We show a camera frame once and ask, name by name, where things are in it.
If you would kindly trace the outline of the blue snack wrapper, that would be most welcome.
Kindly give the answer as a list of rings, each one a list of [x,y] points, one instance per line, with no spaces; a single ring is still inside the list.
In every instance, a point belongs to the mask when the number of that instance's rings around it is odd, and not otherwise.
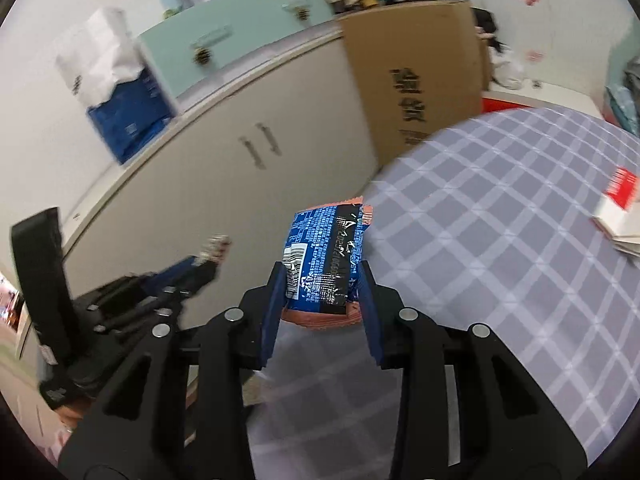
[[[286,322],[308,330],[361,322],[358,264],[372,219],[373,207],[361,196],[294,214],[282,256]]]

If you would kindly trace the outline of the red white carton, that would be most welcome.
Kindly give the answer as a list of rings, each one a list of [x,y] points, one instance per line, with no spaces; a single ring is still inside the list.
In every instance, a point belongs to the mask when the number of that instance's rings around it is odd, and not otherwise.
[[[617,167],[592,220],[619,252],[638,259],[639,177]]]

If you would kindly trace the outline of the green patterned snack wrapper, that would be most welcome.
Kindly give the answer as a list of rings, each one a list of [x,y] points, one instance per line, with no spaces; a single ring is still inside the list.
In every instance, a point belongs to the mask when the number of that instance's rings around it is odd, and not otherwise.
[[[214,235],[206,240],[200,252],[195,256],[194,264],[201,266],[204,263],[212,262],[221,264],[227,258],[231,247],[231,240],[227,235]]]

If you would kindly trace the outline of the beige low cabinet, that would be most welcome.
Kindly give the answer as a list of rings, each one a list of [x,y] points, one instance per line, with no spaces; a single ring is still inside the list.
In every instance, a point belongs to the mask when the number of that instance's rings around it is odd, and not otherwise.
[[[265,284],[297,211],[359,195],[377,169],[342,35],[328,32],[227,84],[94,187],[65,231],[70,292],[224,234],[218,278],[181,318],[201,325]]]

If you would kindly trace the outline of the grey checked table cloth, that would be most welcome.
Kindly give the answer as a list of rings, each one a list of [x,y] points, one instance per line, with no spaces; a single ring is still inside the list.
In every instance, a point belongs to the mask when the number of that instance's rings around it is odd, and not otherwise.
[[[488,324],[595,460],[639,399],[639,267],[592,222],[639,142],[574,110],[519,108],[440,132],[367,188],[375,281],[435,322]],[[250,419],[261,479],[384,479],[400,375],[364,331],[284,323]]]

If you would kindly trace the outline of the blue white paper bag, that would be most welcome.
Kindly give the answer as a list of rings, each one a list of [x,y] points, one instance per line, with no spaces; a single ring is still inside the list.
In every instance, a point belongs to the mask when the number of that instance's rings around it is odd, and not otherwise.
[[[102,8],[72,29],[58,50],[55,67],[121,165],[174,118],[121,10]]]

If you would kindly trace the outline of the light blue drawer unit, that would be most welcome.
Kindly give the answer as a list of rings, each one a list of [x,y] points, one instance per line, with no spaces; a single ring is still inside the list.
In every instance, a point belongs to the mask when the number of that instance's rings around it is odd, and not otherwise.
[[[333,17],[326,0],[209,0],[142,32],[139,42],[178,99],[224,66]]]

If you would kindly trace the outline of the large brown cardboard box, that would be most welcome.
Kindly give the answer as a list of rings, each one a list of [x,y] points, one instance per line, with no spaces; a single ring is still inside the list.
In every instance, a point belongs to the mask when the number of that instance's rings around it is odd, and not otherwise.
[[[471,3],[415,1],[338,20],[381,166],[483,109]]]

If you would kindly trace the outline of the white plastic bag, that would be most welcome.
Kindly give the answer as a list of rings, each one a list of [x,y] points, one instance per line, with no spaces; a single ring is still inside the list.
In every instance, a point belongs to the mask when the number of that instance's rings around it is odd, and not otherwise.
[[[498,51],[489,48],[492,79],[509,90],[520,90],[525,80],[525,68],[514,52],[508,48]]]

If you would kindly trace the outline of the red white bedside box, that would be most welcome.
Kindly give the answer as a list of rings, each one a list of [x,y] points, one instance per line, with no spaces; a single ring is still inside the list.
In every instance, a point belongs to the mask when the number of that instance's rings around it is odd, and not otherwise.
[[[510,110],[515,107],[565,107],[582,114],[602,119],[603,116],[590,96],[570,90],[556,84],[531,80],[524,81],[523,87],[512,90],[491,82],[483,92],[483,110],[485,113]]]

